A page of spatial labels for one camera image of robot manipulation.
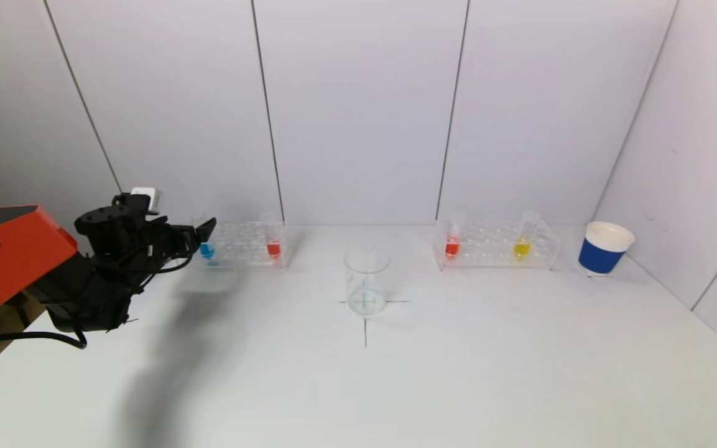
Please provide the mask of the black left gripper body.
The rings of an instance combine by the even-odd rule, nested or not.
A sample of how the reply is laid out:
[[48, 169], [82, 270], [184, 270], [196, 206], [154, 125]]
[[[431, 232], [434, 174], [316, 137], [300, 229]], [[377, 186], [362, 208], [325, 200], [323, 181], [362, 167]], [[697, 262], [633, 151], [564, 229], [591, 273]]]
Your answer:
[[152, 247], [152, 257], [158, 266], [180, 260], [180, 266], [188, 266], [193, 260], [200, 242], [191, 226], [174, 226], [167, 222], [148, 222], [147, 240]]

